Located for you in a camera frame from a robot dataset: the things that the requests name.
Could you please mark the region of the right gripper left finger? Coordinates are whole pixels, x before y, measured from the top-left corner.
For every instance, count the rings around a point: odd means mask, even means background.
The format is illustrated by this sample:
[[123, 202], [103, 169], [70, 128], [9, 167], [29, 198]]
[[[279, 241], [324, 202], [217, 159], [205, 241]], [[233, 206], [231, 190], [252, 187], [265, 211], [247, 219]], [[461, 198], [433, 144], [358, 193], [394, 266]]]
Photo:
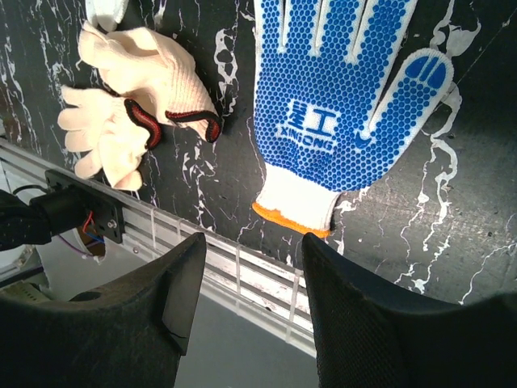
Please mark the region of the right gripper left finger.
[[4, 387], [172, 387], [187, 352], [206, 238], [67, 302], [1, 299]]

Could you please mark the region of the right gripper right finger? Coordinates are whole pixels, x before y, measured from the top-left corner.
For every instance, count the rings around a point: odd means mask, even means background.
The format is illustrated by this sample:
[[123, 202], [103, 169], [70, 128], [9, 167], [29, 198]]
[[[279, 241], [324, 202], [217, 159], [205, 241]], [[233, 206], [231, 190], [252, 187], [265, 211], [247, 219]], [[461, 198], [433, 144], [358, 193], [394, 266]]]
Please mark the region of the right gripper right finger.
[[513, 387], [516, 296], [468, 306], [399, 287], [302, 240], [322, 387]]

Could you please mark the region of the white knit glove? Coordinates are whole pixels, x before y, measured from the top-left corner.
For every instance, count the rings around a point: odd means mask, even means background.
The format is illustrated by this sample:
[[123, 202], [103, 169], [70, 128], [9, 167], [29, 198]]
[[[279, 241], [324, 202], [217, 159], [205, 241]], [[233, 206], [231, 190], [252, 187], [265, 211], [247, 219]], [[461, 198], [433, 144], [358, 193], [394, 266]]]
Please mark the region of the white knit glove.
[[393, 72], [414, 1], [257, 1], [254, 135], [261, 217], [324, 238], [338, 197], [406, 151], [454, 74], [432, 48]]
[[128, 0], [86, 0], [86, 18], [94, 26], [106, 32], [113, 32], [121, 23]]

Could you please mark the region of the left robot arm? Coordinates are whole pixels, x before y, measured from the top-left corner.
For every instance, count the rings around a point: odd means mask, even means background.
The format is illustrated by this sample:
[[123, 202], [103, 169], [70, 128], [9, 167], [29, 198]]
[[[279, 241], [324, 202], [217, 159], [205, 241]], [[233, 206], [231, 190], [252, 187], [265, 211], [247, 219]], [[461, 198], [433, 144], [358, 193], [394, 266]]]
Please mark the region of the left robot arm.
[[80, 226], [86, 206], [74, 188], [34, 197], [26, 204], [1, 192], [1, 250], [22, 245], [44, 245], [52, 237]]

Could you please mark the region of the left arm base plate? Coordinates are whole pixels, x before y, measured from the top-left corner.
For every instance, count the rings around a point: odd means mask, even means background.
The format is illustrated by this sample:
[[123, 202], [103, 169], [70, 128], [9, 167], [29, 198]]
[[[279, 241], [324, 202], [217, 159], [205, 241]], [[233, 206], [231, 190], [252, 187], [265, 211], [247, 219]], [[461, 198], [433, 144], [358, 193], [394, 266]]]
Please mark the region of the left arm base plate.
[[47, 170], [45, 178], [48, 186], [58, 194], [65, 194], [79, 205], [84, 218], [81, 226], [92, 213], [91, 221], [95, 229], [114, 243], [121, 244], [124, 232], [122, 204], [119, 200], [91, 187], [88, 183], [65, 175], [58, 170]]

